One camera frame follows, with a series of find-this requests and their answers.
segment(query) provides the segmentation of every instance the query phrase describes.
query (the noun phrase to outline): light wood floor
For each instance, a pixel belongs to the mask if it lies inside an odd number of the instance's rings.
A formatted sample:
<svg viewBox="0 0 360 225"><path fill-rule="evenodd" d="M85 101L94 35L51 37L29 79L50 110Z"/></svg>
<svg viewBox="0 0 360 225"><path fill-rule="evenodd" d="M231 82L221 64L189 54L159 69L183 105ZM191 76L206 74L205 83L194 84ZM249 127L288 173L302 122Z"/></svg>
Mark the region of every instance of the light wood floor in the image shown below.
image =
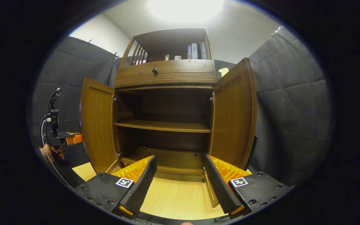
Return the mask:
<svg viewBox="0 0 360 225"><path fill-rule="evenodd" d="M75 167L73 171L85 181L96 175L90 163ZM212 208L202 177L181 181L181 177L172 180L166 179L168 176L176 178L173 174L156 172L140 211L163 218L189 220L225 215L220 205Z"/></svg>

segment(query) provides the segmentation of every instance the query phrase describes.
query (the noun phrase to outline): book spine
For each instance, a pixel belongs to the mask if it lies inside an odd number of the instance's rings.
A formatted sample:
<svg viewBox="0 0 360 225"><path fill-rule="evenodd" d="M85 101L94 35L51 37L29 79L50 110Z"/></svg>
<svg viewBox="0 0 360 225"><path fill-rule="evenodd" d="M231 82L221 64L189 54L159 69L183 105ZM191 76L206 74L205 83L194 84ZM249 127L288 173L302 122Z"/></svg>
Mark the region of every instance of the book spine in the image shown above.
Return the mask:
<svg viewBox="0 0 360 225"><path fill-rule="evenodd" d="M191 51L191 44L187 45L187 59L192 59L193 58L193 54Z"/></svg>
<svg viewBox="0 0 360 225"><path fill-rule="evenodd" d="M201 41L200 46L201 46L201 59L208 59L205 42Z"/></svg>
<svg viewBox="0 0 360 225"><path fill-rule="evenodd" d="M192 59L198 59L198 49L197 49L197 43L192 43Z"/></svg>

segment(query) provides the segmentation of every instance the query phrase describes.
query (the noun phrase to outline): wooden shelf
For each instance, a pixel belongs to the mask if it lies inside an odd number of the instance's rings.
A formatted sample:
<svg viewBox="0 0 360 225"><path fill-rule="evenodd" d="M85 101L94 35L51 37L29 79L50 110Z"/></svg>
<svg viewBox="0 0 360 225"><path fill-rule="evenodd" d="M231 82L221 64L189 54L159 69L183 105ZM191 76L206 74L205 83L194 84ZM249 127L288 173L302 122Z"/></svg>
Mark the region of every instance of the wooden shelf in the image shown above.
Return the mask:
<svg viewBox="0 0 360 225"><path fill-rule="evenodd" d="M143 121L131 120L126 122L116 122L119 127L131 127L156 131L173 131L188 133L210 133L210 128L205 124L193 122L163 122L163 121Z"/></svg>
<svg viewBox="0 0 360 225"><path fill-rule="evenodd" d="M132 164L140 159L156 155L157 171L177 174L203 174L204 154L194 151L175 151L157 148L138 148L120 161Z"/></svg>

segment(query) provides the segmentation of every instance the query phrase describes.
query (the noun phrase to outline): finger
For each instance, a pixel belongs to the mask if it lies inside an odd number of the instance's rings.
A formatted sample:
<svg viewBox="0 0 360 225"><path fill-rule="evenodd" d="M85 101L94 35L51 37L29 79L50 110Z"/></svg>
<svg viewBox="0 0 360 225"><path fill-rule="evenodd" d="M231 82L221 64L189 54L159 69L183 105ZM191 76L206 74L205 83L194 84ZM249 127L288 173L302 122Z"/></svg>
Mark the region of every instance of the finger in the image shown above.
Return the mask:
<svg viewBox="0 0 360 225"><path fill-rule="evenodd" d="M50 147L55 153L58 153L58 150L56 150L56 148L54 146Z"/></svg>

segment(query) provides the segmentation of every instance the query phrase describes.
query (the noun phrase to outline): cabinet door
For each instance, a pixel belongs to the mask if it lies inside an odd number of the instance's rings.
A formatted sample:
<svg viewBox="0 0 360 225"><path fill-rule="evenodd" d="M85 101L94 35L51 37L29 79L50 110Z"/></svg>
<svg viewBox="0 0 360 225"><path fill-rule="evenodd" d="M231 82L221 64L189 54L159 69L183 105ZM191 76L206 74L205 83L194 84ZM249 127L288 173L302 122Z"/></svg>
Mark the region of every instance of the cabinet door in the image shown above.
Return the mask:
<svg viewBox="0 0 360 225"><path fill-rule="evenodd" d="M248 58L214 86L209 155L245 169L254 142L256 89Z"/></svg>
<svg viewBox="0 0 360 225"><path fill-rule="evenodd" d="M84 148L96 173L107 172L117 164L113 134L115 90L88 77L80 99L80 130Z"/></svg>

